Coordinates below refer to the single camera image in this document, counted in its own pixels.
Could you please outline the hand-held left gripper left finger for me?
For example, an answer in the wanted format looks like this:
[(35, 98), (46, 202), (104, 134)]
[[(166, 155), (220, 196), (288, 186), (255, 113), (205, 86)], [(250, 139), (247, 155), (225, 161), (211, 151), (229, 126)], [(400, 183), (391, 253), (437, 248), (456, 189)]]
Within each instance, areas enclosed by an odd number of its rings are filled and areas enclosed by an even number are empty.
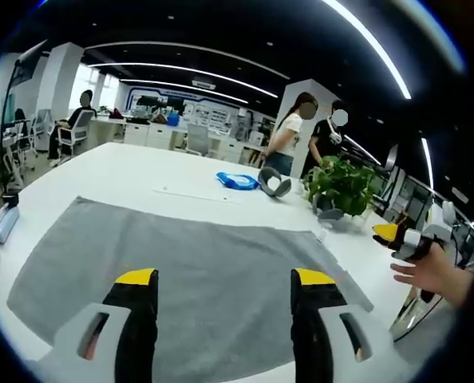
[(101, 303), (90, 303), (54, 335), (43, 382), (151, 382), (158, 335), (155, 268), (131, 270)]

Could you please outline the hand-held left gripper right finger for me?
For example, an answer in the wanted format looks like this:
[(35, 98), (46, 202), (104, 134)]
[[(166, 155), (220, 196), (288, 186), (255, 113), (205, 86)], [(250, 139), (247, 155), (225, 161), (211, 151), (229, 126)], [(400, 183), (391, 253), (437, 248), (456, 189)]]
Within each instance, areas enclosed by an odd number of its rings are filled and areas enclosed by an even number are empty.
[(348, 303), (321, 271), (290, 273), (290, 308), (297, 382), (391, 382), (390, 332), (360, 305)]

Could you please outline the person's right hand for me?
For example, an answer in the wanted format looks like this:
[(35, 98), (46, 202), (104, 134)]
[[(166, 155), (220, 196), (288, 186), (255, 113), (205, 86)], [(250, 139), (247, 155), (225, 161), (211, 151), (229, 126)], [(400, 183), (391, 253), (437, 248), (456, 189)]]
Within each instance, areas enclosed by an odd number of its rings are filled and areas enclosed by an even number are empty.
[(409, 266), (391, 263), (398, 282), (440, 295), (453, 306), (461, 306), (467, 298), (474, 274), (455, 267), (443, 248), (433, 243), (420, 260), (409, 260)]

